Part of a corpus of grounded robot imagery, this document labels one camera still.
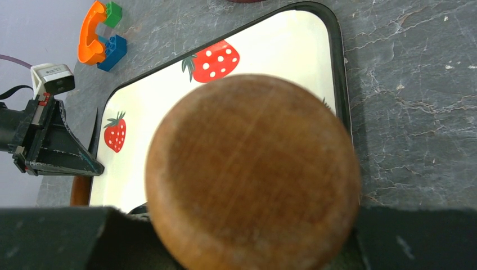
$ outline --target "tray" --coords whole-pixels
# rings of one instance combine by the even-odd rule
[[[211,80],[267,74],[324,100],[350,131],[341,32],[325,6],[302,2],[281,8],[118,87],[101,120],[90,206],[128,213],[146,202],[145,162],[151,139],[167,112]]]

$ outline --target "orange toy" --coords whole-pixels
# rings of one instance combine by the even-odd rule
[[[106,58],[105,45],[95,33],[98,23],[106,20],[106,6],[95,1],[84,18],[79,34],[78,60],[87,65],[101,63]]]

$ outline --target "strawberry print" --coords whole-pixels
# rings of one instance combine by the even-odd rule
[[[240,61],[240,55],[225,40],[218,42],[182,61],[182,72],[189,71],[199,83],[208,83],[230,74]]]
[[[118,112],[116,118],[110,118],[109,124],[105,125],[105,143],[116,153],[119,153],[124,145],[126,138],[126,122],[124,121],[125,112]]]

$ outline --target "gray marble countertop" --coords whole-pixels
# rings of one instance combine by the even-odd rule
[[[116,2],[122,21],[99,30],[125,37],[127,55],[109,73],[78,63],[66,99],[67,121],[86,140],[121,83],[301,1]],[[343,32],[362,204],[477,208],[477,1],[320,2]],[[71,179],[45,177],[38,205],[67,205]]]

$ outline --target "gray wall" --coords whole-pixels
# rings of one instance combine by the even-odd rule
[[[0,0],[0,54],[32,65],[67,64],[73,70],[81,24],[93,2]],[[19,84],[32,84],[30,71],[0,60],[0,93]],[[30,98],[31,90],[23,89],[5,103],[9,109],[23,110]],[[36,205],[41,180],[21,174],[11,155],[0,152],[0,207]]]

